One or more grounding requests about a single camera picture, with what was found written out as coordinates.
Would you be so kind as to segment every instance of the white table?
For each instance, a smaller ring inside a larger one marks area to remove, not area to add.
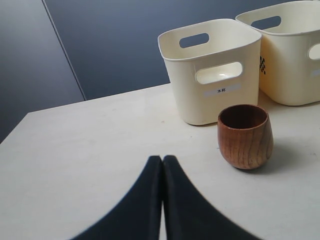
[[[264,94],[272,158],[246,173],[223,160],[217,126],[191,126],[169,84],[29,113],[0,144],[0,239],[68,239],[129,190],[150,155],[176,155],[223,214],[267,240],[320,237],[320,104]],[[160,239],[166,239],[162,221]]]

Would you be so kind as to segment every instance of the white storage bin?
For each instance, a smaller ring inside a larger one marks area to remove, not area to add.
[[[238,15],[254,22],[279,17],[262,33],[260,89],[274,101],[299,106],[320,101],[320,3],[292,1]]]
[[[181,41],[206,34],[206,43]],[[215,123],[220,111],[258,104],[262,35],[233,19],[216,19],[167,31],[158,37],[181,118],[192,125]]]

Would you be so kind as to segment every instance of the plastic basket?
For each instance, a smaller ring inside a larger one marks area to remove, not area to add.
[[[183,41],[203,35],[207,42],[182,47]],[[197,23],[158,37],[177,109],[185,122],[214,123],[226,107],[258,104],[261,37],[233,19]]]
[[[279,25],[254,24],[279,18]],[[260,89],[274,101],[299,106],[320,101],[320,3],[292,1],[235,18],[262,33]]]

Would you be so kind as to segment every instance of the cup rim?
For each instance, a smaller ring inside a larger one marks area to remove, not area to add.
[[[257,108],[257,109],[260,109],[262,110],[265,114],[266,114],[266,118],[265,120],[260,123],[259,125],[257,126],[253,126],[253,127],[249,127],[249,128],[234,128],[234,127],[230,127],[228,125],[225,125],[222,121],[221,121],[221,115],[228,109],[231,109],[231,108],[234,108],[234,107],[239,107],[239,106],[250,106],[250,107],[254,107],[254,108]],[[228,128],[228,129],[231,129],[231,130],[237,130],[237,131],[247,131],[247,130],[253,130],[253,129],[257,129],[261,126],[263,126],[264,124],[266,124],[266,122],[269,120],[269,114],[268,112],[261,106],[258,106],[258,105],[254,105],[254,104],[236,104],[236,105],[231,105],[231,106],[228,106],[226,107],[225,109],[223,109],[219,115],[218,115],[218,123],[223,125],[224,127]]]

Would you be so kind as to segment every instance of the wooden cup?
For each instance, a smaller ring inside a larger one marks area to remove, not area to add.
[[[268,113],[250,104],[227,107],[218,116],[218,144],[223,158],[235,168],[262,166],[274,147]]]

